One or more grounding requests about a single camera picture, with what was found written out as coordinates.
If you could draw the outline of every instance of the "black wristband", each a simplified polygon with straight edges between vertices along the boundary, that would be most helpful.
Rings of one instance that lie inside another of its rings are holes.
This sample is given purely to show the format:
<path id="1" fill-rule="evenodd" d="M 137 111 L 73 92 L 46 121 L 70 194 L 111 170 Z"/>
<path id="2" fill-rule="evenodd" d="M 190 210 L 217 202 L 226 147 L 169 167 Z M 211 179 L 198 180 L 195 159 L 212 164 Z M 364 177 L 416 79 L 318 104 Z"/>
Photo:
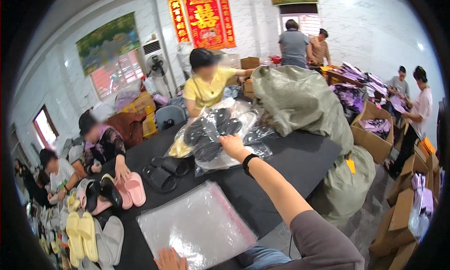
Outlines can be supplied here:
<path id="1" fill-rule="evenodd" d="M 258 157 L 258 155 L 250 154 L 250 155 L 246 156 L 244 161 L 242 162 L 242 167 L 244 168 L 245 174 L 251 178 L 253 178 L 253 176 L 251 176 L 251 173 L 248 171 L 248 162 L 253 158 L 259 158 L 259 157 Z"/>

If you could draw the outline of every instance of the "window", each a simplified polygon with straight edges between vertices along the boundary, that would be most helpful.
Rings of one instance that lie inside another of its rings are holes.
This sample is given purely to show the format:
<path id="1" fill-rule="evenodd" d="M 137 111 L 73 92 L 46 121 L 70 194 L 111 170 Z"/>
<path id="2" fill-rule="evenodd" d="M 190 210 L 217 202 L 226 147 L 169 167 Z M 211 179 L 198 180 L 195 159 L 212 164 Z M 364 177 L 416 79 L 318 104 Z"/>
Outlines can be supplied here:
<path id="1" fill-rule="evenodd" d="M 58 137 L 58 131 L 53 125 L 50 119 L 46 106 L 42 106 L 42 109 L 34 118 L 34 127 L 36 128 L 37 135 L 45 148 L 49 148 L 49 144 L 53 143 Z"/>
<path id="2" fill-rule="evenodd" d="M 298 23 L 299 30 L 306 36 L 318 36 L 320 30 L 320 17 L 318 14 L 282 14 L 283 31 L 286 31 L 286 21 L 289 19 L 294 19 Z"/>
<path id="3" fill-rule="evenodd" d="M 135 50 L 121 55 L 116 65 L 101 66 L 90 76 L 98 97 L 103 99 L 125 85 L 139 80 L 143 76 L 143 71 Z"/>

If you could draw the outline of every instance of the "hand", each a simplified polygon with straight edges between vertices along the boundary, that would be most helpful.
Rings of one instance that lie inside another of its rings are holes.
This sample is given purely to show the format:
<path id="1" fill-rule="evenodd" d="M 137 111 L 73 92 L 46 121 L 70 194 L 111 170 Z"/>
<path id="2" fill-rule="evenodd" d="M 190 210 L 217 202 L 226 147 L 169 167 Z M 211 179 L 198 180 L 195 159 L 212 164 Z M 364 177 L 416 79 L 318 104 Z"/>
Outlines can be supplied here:
<path id="1" fill-rule="evenodd" d="M 237 134 L 234 134 L 233 136 L 229 135 L 219 137 L 219 142 L 222 144 L 222 148 L 230 157 L 241 163 L 244 161 L 246 156 L 250 155 L 250 152 L 245 149 L 242 139 Z"/>
<path id="2" fill-rule="evenodd" d="M 91 167 L 90 167 L 90 169 L 91 169 L 91 171 L 92 172 L 101 172 L 102 171 L 102 164 L 93 164 Z"/>
<path id="3" fill-rule="evenodd" d="M 66 189 L 62 188 L 61 190 L 59 190 L 58 192 L 58 201 L 62 201 L 64 200 L 64 197 L 66 196 Z"/>
<path id="4" fill-rule="evenodd" d="M 174 248 L 171 248 L 169 252 L 166 248 L 162 248 L 162 250 L 158 251 L 158 255 L 159 260 L 156 258 L 153 260 L 159 270 L 188 270 L 186 257 L 183 257 L 178 263 L 180 256 Z"/>
<path id="5" fill-rule="evenodd" d="M 131 173 L 130 169 L 125 165 L 125 157 L 123 155 L 117 155 L 114 170 L 116 171 L 117 181 L 127 178 Z"/>

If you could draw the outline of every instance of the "chair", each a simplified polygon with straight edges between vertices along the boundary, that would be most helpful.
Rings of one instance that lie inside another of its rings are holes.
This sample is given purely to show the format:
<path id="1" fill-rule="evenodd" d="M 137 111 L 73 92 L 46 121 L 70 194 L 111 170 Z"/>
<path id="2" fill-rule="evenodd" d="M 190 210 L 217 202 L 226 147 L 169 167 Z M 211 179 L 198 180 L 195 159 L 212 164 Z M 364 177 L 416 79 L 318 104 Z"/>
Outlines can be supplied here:
<path id="1" fill-rule="evenodd" d="M 156 111 L 156 125 L 158 130 L 162 130 L 165 121 L 172 119 L 174 124 L 178 124 L 187 120 L 183 108 L 177 105 L 168 105 Z"/>

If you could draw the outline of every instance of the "orange tag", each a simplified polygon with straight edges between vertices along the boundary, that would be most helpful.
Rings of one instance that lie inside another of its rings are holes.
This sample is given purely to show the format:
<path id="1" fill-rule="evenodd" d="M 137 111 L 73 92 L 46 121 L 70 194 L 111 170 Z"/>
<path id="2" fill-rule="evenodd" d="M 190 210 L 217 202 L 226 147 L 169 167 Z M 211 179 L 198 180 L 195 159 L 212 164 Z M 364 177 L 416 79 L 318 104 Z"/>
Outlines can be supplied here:
<path id="1" fill-rule="evenodd" d="M 350 171 L 355 174 L 355 162 L 351 159 L 346 160 L 347 166 L 350 168 Z"/>

